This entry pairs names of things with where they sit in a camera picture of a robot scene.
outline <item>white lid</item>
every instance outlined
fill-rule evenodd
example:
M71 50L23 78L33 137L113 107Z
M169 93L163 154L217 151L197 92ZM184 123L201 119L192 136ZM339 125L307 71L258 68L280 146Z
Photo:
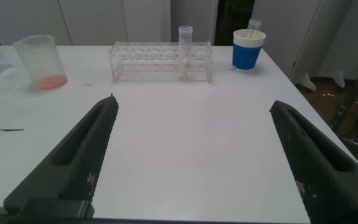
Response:
M264 44L265 38L266 38L266 34L261 32L261 31L257 31L257 30L253 30L253 32L255 32L253 34L252 38L248 38L248 30L247 29L242 29L242 30L236 30L233 32L233 42L241 47L260 47Z

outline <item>white cabinet door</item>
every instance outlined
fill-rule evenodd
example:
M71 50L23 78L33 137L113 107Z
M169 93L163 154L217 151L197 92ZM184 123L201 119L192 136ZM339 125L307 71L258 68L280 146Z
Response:
M170 41L169 0L124 0L129 42Z
M59 0L73 45L127 41L122 0Z
M59 0L73 45L170 41L170 0Z
M255 0L252 17L266 33L262 47L286 76L291 75L319 0Z
M57 45L71 45L58 0L0 0L0 43L50 34Z

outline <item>plastic beaker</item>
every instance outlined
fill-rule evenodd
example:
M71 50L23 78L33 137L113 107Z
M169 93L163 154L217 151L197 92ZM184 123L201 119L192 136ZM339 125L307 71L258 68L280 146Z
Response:
M14 42L34 87L52 90L66 84L67 76L51 35L33 35Z

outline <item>wall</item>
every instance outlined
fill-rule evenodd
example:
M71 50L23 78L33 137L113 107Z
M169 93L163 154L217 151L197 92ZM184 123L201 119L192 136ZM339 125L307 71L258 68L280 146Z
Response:
M333 77L340 70L346 79L358 78L358 0L353 1L318 76Z
M2 45L36 34L50 34L57 45L71 45L58 0L0 0Z
M171 0L171 40L178 42L178 28L193 27L193 42L213 43L218 0Z

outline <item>floor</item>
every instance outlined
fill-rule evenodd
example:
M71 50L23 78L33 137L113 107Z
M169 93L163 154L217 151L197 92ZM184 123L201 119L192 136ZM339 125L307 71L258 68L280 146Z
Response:
M340 104L340 102L347 96L350 92L352 86L354 86L354 82L346 82L345 88L340 89L332 79L325 78L317 78L312 80L316 85L317 90L312 92L308 91L306 88L302 86L297 86L302 95L313 105L315 110L319 113L319 115L325 120L325 122L329 122L334 116L335 109ZM323 94L330 94L336 97L326 96L319 97ZM353 104L349 108L349 113L345 117L344 121L338 128L337 133L340 136L344 136L348 139L353 139L358 142L358 125L356 125L358 120L358 104ZM353 154L353 156L358 160L358 147L344 142L348 150Z

